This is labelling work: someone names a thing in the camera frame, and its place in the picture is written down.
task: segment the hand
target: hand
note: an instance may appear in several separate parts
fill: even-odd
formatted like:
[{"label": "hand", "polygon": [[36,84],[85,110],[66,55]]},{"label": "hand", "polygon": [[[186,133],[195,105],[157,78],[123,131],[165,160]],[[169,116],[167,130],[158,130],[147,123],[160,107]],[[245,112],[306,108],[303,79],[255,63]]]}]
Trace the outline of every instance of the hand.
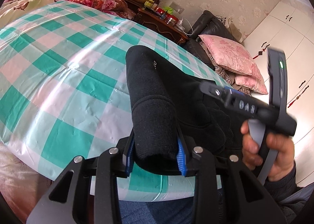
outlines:
[{"label": "hand", "polygon": [[[263,159],[258,153],[258,144],[253,141],[249,134],[249,125],[245,121],[241,127],[243,134],[243,163],[250,169],[254,170],[256,166],[263,163]],[[278,150],[277,158],[272,166],[268,180],[276,182],[288,175],[294,166],[294,144],[290,137],[282,134],[268,134],[266,144],[269,149]]]}]

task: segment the electrical outlet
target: electrical outlet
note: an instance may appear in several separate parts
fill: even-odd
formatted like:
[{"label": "electrical outlet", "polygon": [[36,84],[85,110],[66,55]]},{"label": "electrical outlet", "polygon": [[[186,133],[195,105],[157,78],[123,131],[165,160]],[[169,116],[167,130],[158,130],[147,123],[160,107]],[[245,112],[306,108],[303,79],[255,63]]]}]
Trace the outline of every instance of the electrical outlet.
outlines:
[{"label": "electrical outlet", "polygon": [[181,14],[184,11],[184,8],[175,2],[172,2],[169,7],[178,12],[179,14]]}]

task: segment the blue jeans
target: blue jeans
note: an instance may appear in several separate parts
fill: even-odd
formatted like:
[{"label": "blue jeans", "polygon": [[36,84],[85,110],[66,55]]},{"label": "blue jeans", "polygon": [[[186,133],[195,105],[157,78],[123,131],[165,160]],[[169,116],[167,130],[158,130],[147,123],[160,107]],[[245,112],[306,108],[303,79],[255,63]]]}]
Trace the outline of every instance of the blue jeans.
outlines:
[{"label": "blue jeans", "polygon": [[119,201],[123,224],[190,224],[193,198],[162,202]]}]

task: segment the checkered bedsheet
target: checkered bedsheet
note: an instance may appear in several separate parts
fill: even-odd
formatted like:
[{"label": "checkered bedsheet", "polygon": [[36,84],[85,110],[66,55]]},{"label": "checkered bedsheet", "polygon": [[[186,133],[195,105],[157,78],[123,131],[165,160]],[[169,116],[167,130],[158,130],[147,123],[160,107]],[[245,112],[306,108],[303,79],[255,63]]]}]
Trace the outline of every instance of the checkered bedsheet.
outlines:
[{"label": "checkered bedsheet", "polygon": [[[92,158],[115,146],[132,129],[125,54],[134,45],[148,46],[187,74],[228,85],[135,22],[56,2],[0,30],[1,140],[52,180],[73,157]],[[122,200],[172,200],[193,190],[193,178],[154,175],[137,165],[128,179],[118,179]]]}]

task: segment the floral pillow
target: floral pillow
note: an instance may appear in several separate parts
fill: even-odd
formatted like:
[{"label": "floral pillow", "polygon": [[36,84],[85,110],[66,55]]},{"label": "floral pillow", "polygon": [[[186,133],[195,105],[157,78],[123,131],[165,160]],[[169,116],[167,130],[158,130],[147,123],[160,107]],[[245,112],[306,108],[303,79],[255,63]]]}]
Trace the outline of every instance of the floral pillow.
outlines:
[{"label": "floral pillow", "polygon": [[250,53],[239,43],[214,35],[199,35],[216,63],[228,71],[250,75],[258,80],[263,77]]},{"label": "floral pillow", "polygon": [[265,83],[263,80],[258,80],[248,75],[235,75],[235,83],[238,86],[245,86],[257,93],[268,94]]},{"label": "floral pillow", "polygon": [[233,85],[235,82],[235,74],[229,71],[226,71],[224,68],[217,65],[215,59],[212,57],[211,53],[208,51],[206,44],[204,42],[200,42],[200,45],[206,52],[207,56],[209,57],[210,61],[212,62],[215,72],[222,77],[229,85]]}]

